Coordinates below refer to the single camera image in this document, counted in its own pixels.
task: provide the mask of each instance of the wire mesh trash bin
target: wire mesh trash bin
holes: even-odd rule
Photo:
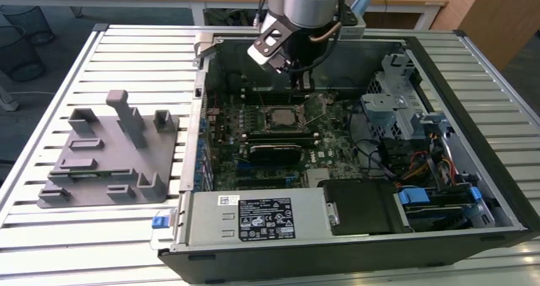
[[[46,71],[41,56],[25,37],[22,27],[0,27],[0,70],[17,82],[26,82]]]
[[[13,25],[25,29],[33,44],[47,44],[55,38],[39,6],[0,6],[0,14]]]

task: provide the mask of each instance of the metal slotted table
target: metal slotted table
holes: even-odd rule
[[[151,218],[179,203],[181,174],[194,89],[205,72],[194,65],[199,32],[254,33],[231,27],[111,25],[95,31],[0,189],[2,285],[186,285],[151,249]],[[415,35],[427,48],[481,131],[540,212],[540,122],[467,37],[451,32],[369,30]],[[38,193],[61,155],[75,108],[113,115],[113,89],[130,92],[142,114],[181,115],[170,197],[162,204],[41,209]],[[438,109],[438,97],[427,91]],[[161,238],[162,243],[171,237]],[[455,265],[350,275],[242,282],[237,285],[539,285],[538,239],[494,249]]]

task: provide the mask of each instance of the power supply label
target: power supply label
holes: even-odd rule
[[[243,242],[297,238],[291,198],[241,200],[238,212]]]

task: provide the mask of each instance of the desk leg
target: desk leg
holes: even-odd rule
[[[82,17],[83,17],[83,7],[82,7],[82,6],[71,6],[70,9],[71,9],[71,11],[73,11],[73,13],[74,13],[74,16],[75,16],[77,18],[82,18]]]
[[[430,30],[434,21],[437,20],[439,14],[441,6],[427,6],[426,12],[419,18],[415,30]]]
[[[193,15],[194,15],[194,24],[195,25],[206,25],[205,19],[205,3],[193,3]]]
[[[18,110],[19,103],[11,97],[10,93],[0,86],[0,108],[5,108],[9,112]]]

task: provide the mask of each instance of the white cable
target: white cable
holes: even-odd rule
[[[54,92],[43,92],[43,91],[11,92],[10,94],[50,94],[50,95],[57,95],[57,93],[54,93]]]

